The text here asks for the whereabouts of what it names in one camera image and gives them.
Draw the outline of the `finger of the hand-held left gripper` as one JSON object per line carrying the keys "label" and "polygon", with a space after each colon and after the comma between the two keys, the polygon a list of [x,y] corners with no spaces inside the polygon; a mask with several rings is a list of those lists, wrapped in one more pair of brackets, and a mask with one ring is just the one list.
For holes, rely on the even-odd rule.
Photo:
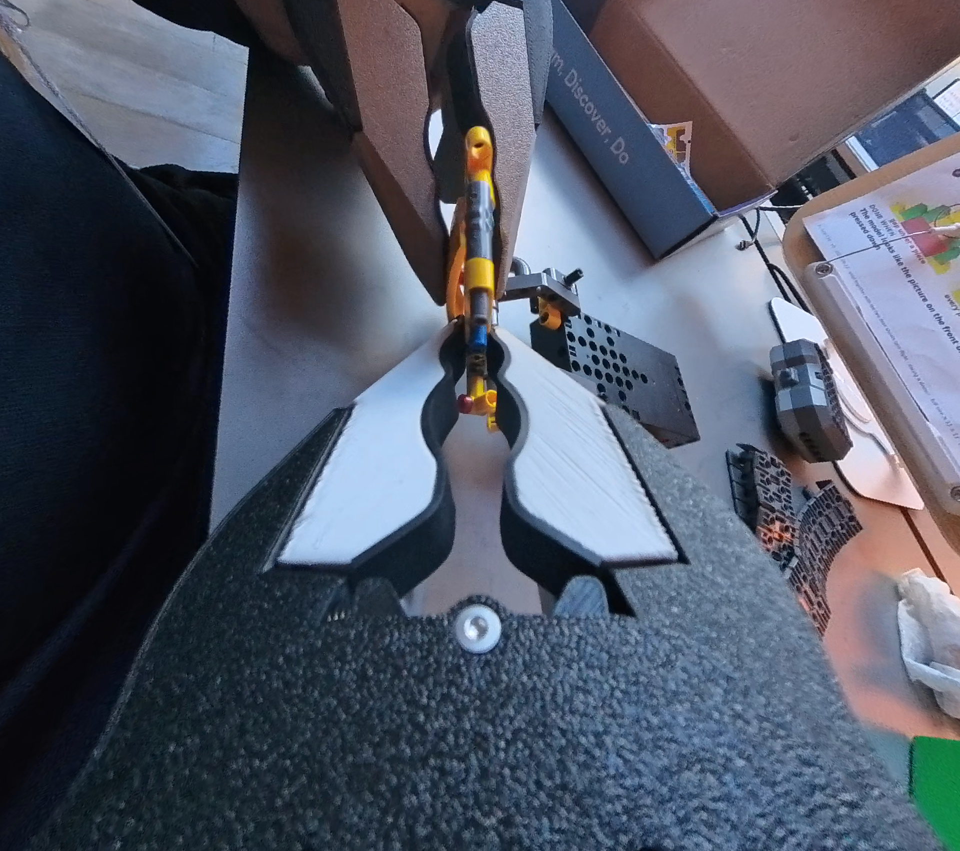
{"label": "finger of the hand-held left gripper", "polygon": [[494,1],[466,29],[479,108],[494,146],[498,223],[496,262],[511,263],[536,142],[522,10]]}
{"label": "finger of the hand-held left gripper", "polygon": [[359,114],[353,149],[414,275],[443,305],[449,231],[427,155],[422,31],[395,0],[336,1]]}

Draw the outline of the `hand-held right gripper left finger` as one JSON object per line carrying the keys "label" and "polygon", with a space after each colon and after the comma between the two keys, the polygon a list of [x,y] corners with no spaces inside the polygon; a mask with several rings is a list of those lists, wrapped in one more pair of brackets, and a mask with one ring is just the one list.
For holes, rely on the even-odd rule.
{"label": "hand-held right gripper left finger", "polygon": [[426,527],[450,490],[441,449],[459,417],[459,379],[460,327],[446,325],[351,403],[278,564],[359,570]]}

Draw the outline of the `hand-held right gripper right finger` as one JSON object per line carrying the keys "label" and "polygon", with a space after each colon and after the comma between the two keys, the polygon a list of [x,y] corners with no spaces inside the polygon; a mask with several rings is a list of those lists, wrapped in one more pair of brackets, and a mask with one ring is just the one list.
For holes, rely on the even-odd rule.
{"label": "hand-held right gripper right finger", "polygon": [[679,559],[607,406],[507,330],[491,345],[508,442],[500,530],[517,567],[642,567]]}

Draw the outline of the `black perforated battery box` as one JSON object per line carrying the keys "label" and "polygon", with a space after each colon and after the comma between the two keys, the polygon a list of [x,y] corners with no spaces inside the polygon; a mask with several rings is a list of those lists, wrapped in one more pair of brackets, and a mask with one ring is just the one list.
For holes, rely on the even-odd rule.
{"label": "black perforated battery box", "polygon": [[701,438],[676,357],[595,316],[530,326],[533,350],[601,401],[630,414],[667,448]]}

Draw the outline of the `yellow grey brick arm assembly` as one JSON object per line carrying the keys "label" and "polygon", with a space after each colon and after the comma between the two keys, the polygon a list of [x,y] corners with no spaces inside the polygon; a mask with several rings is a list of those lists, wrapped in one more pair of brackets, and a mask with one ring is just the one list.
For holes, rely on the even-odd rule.
{"label": "yellow grey brick arm assembly", "polygon": [[[498,197],[494,183],[495,146],[492,133],[474,125],[463,136],[464,193],[457,201],[450,261],[446,279],[446,316],[449,336],[438,357],[446,377],[446,401],[454,415],[480,417],[489,432],[501,430],[499,390],[490,353],[498,345],[495,311],[498,307]],[[580,317],[573,286],[582,277],[576,270],[540,272],[508,268],[507,298],[527,300],[536,314],[530,330],[553,337],[544,355],[566,356],[577,334],[570,318]]]}

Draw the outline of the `grey desk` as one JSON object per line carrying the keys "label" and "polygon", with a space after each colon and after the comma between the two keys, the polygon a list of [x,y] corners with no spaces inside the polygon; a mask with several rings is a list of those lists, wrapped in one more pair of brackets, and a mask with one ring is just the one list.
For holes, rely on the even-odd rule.
{"label": "grey desk", "polygon": [[[731,226],[654,262],[553,113],[546,111],[517,251],[533,268],[585,272],[593,317],[672,353],[701,436],[672,456],[725,503],[726,451],[776,454],[798,484],[834,481],[861,532],[828,579],[822,646],[858,718],[907,737],[958,737],[912,682],[897,627],[897,580],[912,569],[958,590],[958,557],[928,513],[849,492],[808,465],[767,410],[777,288]],[[222,401],[211,504],[216,527],[334,409],[444,325],[410,270],[310,72],[248,59]]]}

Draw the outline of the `blue yellow instruction booklet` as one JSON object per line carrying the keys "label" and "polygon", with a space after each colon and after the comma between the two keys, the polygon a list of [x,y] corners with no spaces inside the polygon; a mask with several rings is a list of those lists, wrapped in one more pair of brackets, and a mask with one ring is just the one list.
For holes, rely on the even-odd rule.
{"label": "blue yellow instruction booklet", "polygon": [[691,120],[685,120],[668,123],[650,123],[649,127],[673,163],[681,169],[686,177],[691,178],[693,122]]}

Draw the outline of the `grey brick motor block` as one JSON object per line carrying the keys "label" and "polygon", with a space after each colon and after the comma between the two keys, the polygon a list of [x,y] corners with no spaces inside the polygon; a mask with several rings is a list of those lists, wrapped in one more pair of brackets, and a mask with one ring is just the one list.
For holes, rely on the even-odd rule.
{"label": "grey brick motor block", "polygon": [[833,369],[808,339],[770,350],[774,410],[782,432],[810,463],[841,461],[853,447]]}

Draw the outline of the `navy cardboard box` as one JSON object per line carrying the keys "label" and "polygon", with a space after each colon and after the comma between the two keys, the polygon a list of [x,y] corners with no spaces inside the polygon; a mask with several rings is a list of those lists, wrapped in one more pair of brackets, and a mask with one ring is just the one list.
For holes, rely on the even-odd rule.
{"label": "navy cardboard box", "polygon": [[[959,0],[552,0],[547,104],[647,252],[759,203],[959,52]],[[650,124],[691,121],[691,175]]]}

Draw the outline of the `instruction sheet on clipboard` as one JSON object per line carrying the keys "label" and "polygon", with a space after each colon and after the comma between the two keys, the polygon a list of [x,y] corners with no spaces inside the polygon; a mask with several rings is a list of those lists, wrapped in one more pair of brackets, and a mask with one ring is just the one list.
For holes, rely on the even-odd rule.
{"label": "instruction sheet on clipboard", "polygon": [[894,440],[923,503],[954,551],[958,551],[958,445],[945,442],[906,386],[805,230],[805,220],[849,199],[958,154],[958,134],[925,146],[814,198],[787,225],[786,262],[822,319],[831,341],[853,372],[879,423]]}

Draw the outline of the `printed instruction sheet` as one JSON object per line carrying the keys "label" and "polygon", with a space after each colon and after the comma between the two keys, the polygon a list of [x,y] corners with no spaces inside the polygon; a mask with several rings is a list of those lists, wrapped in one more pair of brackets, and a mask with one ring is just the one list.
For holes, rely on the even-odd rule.
{"label": "printed instruction sheet", "polygon": [[803,222],[942,440],[959,437],[958,154]]}

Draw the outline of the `white crumpled tissue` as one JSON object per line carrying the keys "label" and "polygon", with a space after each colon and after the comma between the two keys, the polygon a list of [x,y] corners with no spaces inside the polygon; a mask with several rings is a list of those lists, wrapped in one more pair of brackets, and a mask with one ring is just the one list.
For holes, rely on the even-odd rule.
{"label": "white crumpled tissue", "polygon": [[959,719],[959,598],[920,569],[896,582],[900,653],[910,679],[929,689],[940,710]]}

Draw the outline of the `green plastic bin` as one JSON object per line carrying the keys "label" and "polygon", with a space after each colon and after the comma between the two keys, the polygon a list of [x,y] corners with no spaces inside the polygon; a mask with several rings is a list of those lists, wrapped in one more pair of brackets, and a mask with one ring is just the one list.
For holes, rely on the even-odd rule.
{"label": "green plastic bin", "polygon": [[948,850],[959,849],[959,741],[914,737],[909,754],[909,793]]}

